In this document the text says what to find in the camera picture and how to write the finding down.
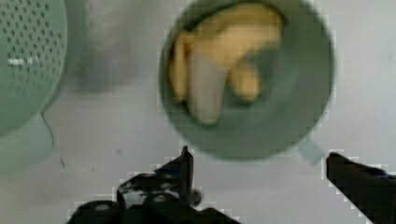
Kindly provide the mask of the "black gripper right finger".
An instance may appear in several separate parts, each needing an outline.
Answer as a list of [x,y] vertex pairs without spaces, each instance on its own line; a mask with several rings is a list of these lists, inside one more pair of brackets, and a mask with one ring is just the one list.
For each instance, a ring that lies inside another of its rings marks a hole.
[[332,152],[326,177],[373,224],[395,224],[395,176]]

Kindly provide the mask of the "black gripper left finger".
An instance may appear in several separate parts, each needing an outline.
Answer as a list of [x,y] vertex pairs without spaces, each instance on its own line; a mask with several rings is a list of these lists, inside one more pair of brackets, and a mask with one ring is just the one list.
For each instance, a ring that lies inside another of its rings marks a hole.
[[120,184],[114,201],[80,205],[66,224],[240,224],[220,210],[198,210],[202,200],[192,188],[193,156],[187,147],[151,173]]

